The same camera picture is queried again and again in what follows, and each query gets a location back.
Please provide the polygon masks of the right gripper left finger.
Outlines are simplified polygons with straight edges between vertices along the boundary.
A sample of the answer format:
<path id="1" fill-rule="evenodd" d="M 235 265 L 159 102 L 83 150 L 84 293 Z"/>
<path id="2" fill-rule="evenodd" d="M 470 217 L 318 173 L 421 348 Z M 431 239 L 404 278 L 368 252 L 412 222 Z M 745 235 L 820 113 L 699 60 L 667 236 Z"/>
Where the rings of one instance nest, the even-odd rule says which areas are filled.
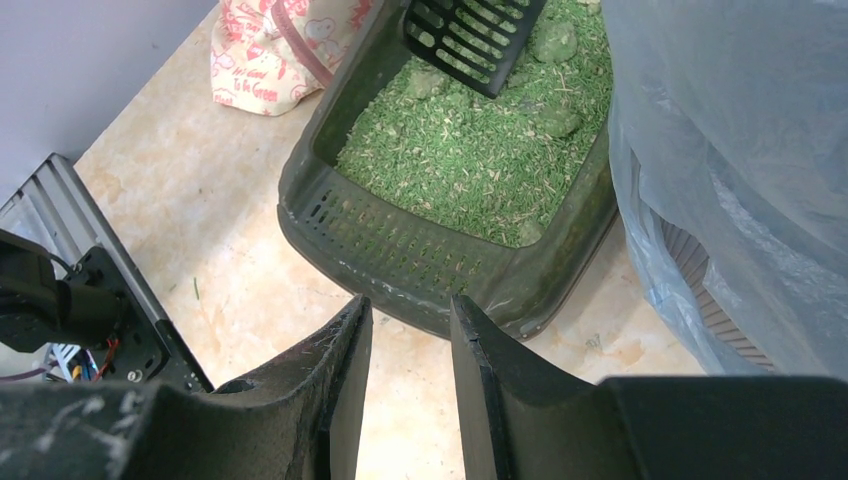
<path id="1" fill-rule="evenodd" d="M 352 479 L 371 301 L 211 393 L 104 381 L 1 389 L 5 479 Z"/>

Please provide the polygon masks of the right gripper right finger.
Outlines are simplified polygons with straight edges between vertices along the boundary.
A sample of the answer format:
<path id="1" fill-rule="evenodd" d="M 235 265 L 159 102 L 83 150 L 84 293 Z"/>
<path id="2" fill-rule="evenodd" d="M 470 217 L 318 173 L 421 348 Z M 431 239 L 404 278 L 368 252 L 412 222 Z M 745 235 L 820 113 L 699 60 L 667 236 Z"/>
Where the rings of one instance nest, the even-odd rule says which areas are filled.
<path id="1" fill-rule="evenodd" d="M 847 386 L 810 376 L 624 376 L 548 362 L 467 296 L 451 350 L 470 479 L 843 479 Z"/>

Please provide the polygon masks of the dark green litter box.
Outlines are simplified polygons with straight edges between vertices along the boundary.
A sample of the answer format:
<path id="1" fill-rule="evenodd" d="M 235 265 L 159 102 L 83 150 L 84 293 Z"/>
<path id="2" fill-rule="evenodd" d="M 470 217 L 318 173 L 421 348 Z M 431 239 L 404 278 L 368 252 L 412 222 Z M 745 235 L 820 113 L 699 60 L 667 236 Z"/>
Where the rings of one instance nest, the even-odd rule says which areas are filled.
<path id="1" fill-rule="evenodd" d="M 399 208 L 343 176 L 337 160 L 359 115 L 411 58 L 407 1 L 379 1 L 287 160 L 278 216 L 286 239 L 342 288 L 448 337 L 450 300 L 471 297 L 508 334 L 538 334 L 561 309 L 617 211 L 607 117 L 541 237 L 509 247 Z"/>

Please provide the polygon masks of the blue plastic bin liner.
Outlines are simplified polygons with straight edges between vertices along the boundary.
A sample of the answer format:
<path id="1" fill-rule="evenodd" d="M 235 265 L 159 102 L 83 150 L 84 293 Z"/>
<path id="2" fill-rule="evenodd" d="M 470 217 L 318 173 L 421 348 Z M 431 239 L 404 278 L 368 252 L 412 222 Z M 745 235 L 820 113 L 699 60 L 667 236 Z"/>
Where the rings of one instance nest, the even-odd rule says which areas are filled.
<path id="1" fill-rule="evenodd" d="M 710 374 L 847 376 L 847 5 L 606 1 L 644 295 Z"/>

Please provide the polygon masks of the black litter scoop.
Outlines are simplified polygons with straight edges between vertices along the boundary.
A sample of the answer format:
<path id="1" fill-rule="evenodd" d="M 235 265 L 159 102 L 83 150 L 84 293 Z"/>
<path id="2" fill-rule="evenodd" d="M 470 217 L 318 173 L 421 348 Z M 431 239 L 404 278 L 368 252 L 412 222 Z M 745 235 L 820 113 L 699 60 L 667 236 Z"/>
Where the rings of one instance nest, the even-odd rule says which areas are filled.
<path id="1" fill-rule="evenodd" d="M 545 6 L 543 0 L 407 1 L 401 36 L 413 55 L 494 99 Z"/>

